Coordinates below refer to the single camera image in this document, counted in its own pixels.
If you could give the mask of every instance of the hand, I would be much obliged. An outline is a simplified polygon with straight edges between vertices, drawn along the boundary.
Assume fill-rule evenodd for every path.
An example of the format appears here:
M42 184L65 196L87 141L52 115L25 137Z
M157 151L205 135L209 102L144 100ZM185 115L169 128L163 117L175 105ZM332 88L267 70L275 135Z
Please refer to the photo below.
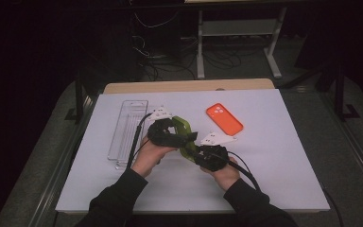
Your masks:
M229 159L237 164L237 161L233 157L229 157ZM240 179L240 173L238 170L229 164L215 172L212 172L203 167L201 167L201 170L213 176L217 184L219 184L220 188L222 188L224 191L227 191L229 187L231 187L238 179Z
M137 154L137 159L131 169L144 178L151 173L152 168L155 167L168 152L176 150L176 148L156 146L152 144L151 141L148 141L147 137L144 137L141 146L142 147Z

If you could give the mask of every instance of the person's left hand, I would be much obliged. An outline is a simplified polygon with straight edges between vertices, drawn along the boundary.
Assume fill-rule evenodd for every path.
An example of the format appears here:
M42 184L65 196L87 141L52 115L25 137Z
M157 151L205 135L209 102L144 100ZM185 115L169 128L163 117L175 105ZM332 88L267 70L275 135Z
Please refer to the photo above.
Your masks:
M176 150L176 148L156 146L152 144L151 141L148 141L146 136L144 137L141 146L142 147L137 154L137 159L131 169L144 178L151 173L152 168L155 167L168 152Z

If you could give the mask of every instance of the white tag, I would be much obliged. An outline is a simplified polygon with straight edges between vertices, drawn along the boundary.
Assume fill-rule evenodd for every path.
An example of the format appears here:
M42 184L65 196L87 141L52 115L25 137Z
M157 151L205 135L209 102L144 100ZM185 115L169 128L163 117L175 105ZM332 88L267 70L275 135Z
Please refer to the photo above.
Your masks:
M166 108L160 107L152 112L152 114L148 117L148 120L160 120L165 118L171 118L172 113L169 112Z
M201 140L202 145L208 145L208 146L216 146L221 145L225 143L230 143L233 141L236 141L237 138L235 136L230 136L227 134L219 134L215 132L211 132L203 140Z

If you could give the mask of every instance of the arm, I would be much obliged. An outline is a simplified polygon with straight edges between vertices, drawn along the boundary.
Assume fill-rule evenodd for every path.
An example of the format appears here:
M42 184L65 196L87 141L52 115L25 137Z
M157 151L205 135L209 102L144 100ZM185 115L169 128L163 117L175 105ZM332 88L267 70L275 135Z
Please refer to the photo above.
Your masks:
M141 194L152 168L174 148L159 147L145 137L133 166L119 180L91 200L88 214L77 226L123 226Z
M232 166L211 172L219 186L226 191L224 198L232 206L238 219L245 226L251 227L292 227L297 226L291 216L285 211L269 204L269 197L266 194L256 191L245 183L239 172Z

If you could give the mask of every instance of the person's right hand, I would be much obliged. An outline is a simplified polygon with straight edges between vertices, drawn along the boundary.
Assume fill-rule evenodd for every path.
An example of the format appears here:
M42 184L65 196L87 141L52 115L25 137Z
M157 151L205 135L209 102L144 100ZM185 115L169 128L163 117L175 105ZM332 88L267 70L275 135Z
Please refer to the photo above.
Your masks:
M237 161L233 157L229 157L229 159L237 164ZM219 184L220 188L222 188L224 191L227 191L229 187L231 187L238 179L240 179L239 171L229 164L215 172L212 172L203 167L201 167L201 170L213 176L217 184Z

